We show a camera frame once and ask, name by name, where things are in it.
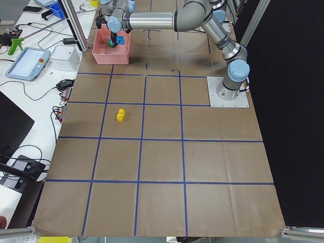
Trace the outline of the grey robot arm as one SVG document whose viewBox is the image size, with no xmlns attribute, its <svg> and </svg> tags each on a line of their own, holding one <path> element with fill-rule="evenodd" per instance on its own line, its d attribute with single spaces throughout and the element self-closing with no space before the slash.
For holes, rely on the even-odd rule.
<svg viewBox="0 0 324 243">
<path fill-rule="evenodd" d="M 171 13 L 136 12 L 134 1 L 100 1 L 107 28 L 112 33 L 133 29 L 171 29 L 186 32 L 198 27 L 214 41 L 227 63 L 227 73 L 217 85 L 217 95 L 234 100 L 248 79 L 250 66 L 246 48 L 235 42 L 213 13 L 210 1 L 185 1 L 183 8 Z"/>
</svg>

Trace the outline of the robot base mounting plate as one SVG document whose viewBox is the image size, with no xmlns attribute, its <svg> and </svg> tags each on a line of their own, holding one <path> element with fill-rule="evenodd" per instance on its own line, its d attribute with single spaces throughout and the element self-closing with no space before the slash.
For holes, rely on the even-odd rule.
<svg viewBox="0 0 324 243">
<path fill-rule="evenodd" d="M 231 91 L 223 86 L 223 77 L 207 76 L 211 108 L 249 108 L 247 93 L 242 84 L 239 90 Z"/>
</svg>

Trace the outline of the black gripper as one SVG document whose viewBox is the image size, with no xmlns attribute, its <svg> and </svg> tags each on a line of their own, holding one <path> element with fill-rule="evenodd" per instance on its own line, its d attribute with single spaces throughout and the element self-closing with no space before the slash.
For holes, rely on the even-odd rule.
<svg viewBox="0 0 324 243">
<path fill-rule="evenodd" d="M 116 42 L 116 38 L 117 38 L 117 33 L 110 32 L 110 41 L 112 41 L 115 44 L 115 47 L 118 45 Z"/>
</svg>

